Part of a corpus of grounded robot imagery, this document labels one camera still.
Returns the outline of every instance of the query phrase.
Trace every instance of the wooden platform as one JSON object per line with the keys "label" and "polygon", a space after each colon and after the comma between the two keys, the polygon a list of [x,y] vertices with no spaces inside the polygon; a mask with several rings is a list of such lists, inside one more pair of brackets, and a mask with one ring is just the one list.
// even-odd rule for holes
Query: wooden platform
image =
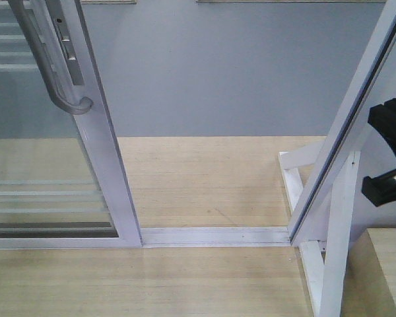
{"label": "wooden platform", "polygon": [[289,214],[278,153],[323,138],[118,140],[142,227],[273,227]]}
{"label": "wooden platform", "polygon": [[0,317],[310,317],[303,278],[293,248],[0,250]]}
{"label": "wooden platform", "polygon": [[368,315],[396,317],[396,229],[368,229],[349,259]]}

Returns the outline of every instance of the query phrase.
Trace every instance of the door handle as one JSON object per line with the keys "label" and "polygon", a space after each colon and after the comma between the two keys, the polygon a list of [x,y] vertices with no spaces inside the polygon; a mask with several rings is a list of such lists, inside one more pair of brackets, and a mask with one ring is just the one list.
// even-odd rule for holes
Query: door handle
{"label": "door handle", "polygon": [[41,76],[46,84],[47,92],[51,101],[62,110],[70,114],[84,114],[88,112],[93,102],[88,97],[84,96],[79,100],[78,104],[73,104],[66,100],[57,87],[53,69],[51,63],[47,57],[47,53],[41,42],[41,39],[33,25],[28,13],[23,4],[23,0],[7,0],[12,9],[13,14],[19,23],[20,28],[25,35],[26,41],[30,46],[30,49],[34,55],[38,69],[40,70]]}

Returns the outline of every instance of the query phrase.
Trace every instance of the glass panel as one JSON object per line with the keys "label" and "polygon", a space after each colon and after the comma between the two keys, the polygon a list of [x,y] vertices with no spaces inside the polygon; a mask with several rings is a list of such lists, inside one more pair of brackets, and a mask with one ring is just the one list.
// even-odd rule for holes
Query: glass panel
{"label": "glass panel", "polygon": [[117,236],[72,115],[0,6],[0,238]]}

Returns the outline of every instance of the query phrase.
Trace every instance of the wooden board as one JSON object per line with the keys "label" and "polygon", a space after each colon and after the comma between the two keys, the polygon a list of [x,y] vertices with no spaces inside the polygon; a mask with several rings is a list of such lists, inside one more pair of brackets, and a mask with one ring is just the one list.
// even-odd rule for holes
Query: wooden board
{"label": "wooden board", "polygon": [[142,227],[272,227],[288,224],[279,151],[321,139],[120,137],[118,141]]}
{"label": "wooden board", "polygon": [[367,314],[352,270],[347,267],[343,282],[341,317],[371,317]]}
{"label": "wooden board", "polygon": [[[273,227],[286,226],[289,214],[278,152],[320,139],[120,137],[119,144],[142,227]],[[303,179],[310,170],[303,170]],[[60,179],[93,179],[76,139],[0,139],[0,180]],[[0,186],[0,191],[95,189],[94,184]],[[88,206],[105,207],[0,203],[2,209]]]}
{"label": "wooden board", "polygon": [[396,316],[396,229],[368,229],[349,258],[369,316]]}
{"label": "wooden board", "polygon": [[0,250],[0,317],[310,317],[293,248]]}

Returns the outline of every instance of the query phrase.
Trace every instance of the black clamp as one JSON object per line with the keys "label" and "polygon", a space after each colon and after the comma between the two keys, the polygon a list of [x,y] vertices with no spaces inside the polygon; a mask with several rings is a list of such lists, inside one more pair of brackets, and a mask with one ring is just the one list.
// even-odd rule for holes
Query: black clamp
{"label": "black clamp", "polygon": [[[368,123],[385,139],[396,156],[396,98],[371,108]],[[376,207],[396,201],[396,169],[375,178],[364,177],[362,193]]]}

